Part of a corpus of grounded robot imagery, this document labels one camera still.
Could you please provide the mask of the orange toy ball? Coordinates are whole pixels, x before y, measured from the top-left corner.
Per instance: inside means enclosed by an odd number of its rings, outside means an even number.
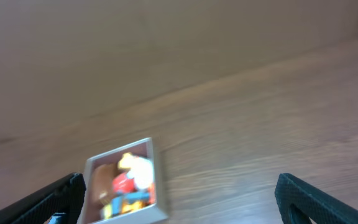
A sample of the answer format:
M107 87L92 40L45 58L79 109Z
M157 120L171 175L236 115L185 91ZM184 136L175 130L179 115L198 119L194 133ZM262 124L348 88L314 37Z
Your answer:
M126 172L116 176L112 181L112 187L117 194L126 194L135 191L134 179L129 178Z

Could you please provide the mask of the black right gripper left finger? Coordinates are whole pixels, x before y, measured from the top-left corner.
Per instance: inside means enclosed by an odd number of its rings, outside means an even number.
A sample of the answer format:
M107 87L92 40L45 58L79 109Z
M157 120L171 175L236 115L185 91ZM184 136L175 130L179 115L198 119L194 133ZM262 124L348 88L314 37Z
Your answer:
M83 174L68 174L0 210L0 224L76 224L85 192Z

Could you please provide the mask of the brown plush toy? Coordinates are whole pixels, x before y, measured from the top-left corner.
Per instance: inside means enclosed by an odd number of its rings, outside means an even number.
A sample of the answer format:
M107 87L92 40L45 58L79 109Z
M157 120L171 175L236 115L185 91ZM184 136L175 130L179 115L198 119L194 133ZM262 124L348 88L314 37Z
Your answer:
M105 205L115 197L112 182L116 176L115 164L103 164L94 170L90 188L90 199L93 205Z

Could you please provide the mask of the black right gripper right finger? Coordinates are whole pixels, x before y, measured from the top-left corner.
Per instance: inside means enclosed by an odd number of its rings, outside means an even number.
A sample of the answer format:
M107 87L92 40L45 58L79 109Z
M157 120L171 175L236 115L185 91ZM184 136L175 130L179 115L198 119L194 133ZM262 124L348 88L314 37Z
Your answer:
M289 173L279 175L275 198L284 223L358 223L358 210Z

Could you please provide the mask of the white plush duck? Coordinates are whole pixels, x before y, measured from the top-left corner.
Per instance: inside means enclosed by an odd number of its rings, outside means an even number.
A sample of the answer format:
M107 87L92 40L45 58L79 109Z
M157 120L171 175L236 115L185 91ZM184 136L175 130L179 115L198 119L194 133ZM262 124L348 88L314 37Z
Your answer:
M127 170L127 177L134 181L135 189L148 192L150 198L148 203L155 203L155 175L152 161L145 157L133 155L126 152L118 162L120 170Z

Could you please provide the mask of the yellow and blue toy truck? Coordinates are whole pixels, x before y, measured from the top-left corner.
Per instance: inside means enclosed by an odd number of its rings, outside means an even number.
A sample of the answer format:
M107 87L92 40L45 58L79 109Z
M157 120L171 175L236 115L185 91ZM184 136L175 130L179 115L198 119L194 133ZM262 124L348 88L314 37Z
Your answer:
M101 218L107 220L129 212L143 209L149 204L149 192L132 192L119 195L108 202L100 211Z

